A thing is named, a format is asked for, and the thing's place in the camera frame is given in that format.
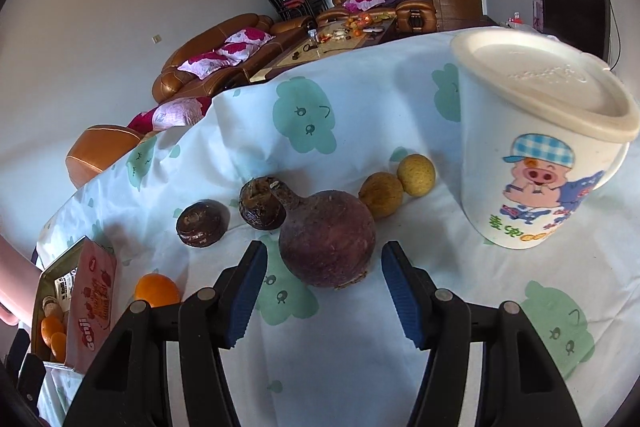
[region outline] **brown leather sofa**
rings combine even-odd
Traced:
[[[255,13],[245,13],[221,22],[182,45],[169,57],[154,82],[153,97],[158,103],[187,96],[213,98],[224,90],[245,86],[257,71],[286,48],[306,38],[309,25],[316,25],[313,17],[273,23],[270,17]],[[203,80],[177,70],[188,58],[219,48],[226,38],[248,26],[259,28],[275,38],[238,66],[216,71]],[[82,187],[134,149],[142,139],[139,133],[119,125],[89,127],[66,155],[65,164],[71,182],[76,188]]]
[[[314,22],[313,18],[308,16],[274,24],[270,17],[255,13],[245,13],[221,22],[182,45],[169,57],[156,78],[151,93],[156,102],[162,103],[185,96],[212,98],[225,89],[244,86],[257,71],[285,49],[306,37],[309,24]],[[219,48],[226,38],[248,26],[265,31],[275,38],[235,68],[218,70],[203,80],[192,73],[177,70],[188,58]]]
[[[336,20],[346,19],[353,14],[342,3],[347,0],[332,0],[333,8],[322,12],[316,21],[319,26]],[[367,13],[375,15],[378,13],[395,12],[397,17],[397,30],[401,33],[433,33],[437,28],[436,9],[430,0],[406,0],[402,1],[396,8],[373,8]]]

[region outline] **power cord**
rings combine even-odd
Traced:
[[[620,61],[620,55],[622,54],[622,42],[620,41],[620,29],[618,28],[618,21],[616,20],[616,13],[613,11],[613,4],[611,3],[611,0],[609,0],[609,7],[611,8],[613,22],[616,25],[616,33],[618,34],[618,58],[616,58],[616,63],[611,67],[611,69],[613,69],[618,65],[618,62]]]

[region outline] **tv screen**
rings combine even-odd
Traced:
[[[609,0],[542,0],[543,33],[609,59]]]

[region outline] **cup lid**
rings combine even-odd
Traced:
[[[609,142],[638,136],[634,97],[594,55],[505,28],[461,32],[451,48],[475,81],[543,120]]]

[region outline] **tablecloth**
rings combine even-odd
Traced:
[[[223,355],[241,424],[391,427],[406,424],[427,360],[404,337],[380,269],[382,245],[395,239],[466,301],[523,303],[584,425],[602,427],[640,373],[640,148],[632,144],[612,181],[544,243],[514,251],[484,240],[460,207],[458,85],[468,79],[450,52],[453,35],[354,50],[218,95],[200,123],[157,135],[78,190],[45,225],[38,253],[48,263],[83,235],[113,249],[117,320],[143,274],[159,271],[188,296],[260,239],[267,278],[244,339]],[[239,216],[239,189],[255,176],[276,174],[302,195],[357,194],[367,176],[395,172],[412,152],[434,162],[436,186],[377,222],[369,274],[346,289],[305,286],[280,260],[278,232]],[[228,206],[229,229],[211,247],[190,248],[176,219],[205,198]],[[170,369],[179,409],[176,357]],[[464,427],[474,422],[480,370],[474,345]],[[71,401],[76,388],[56,391]]]

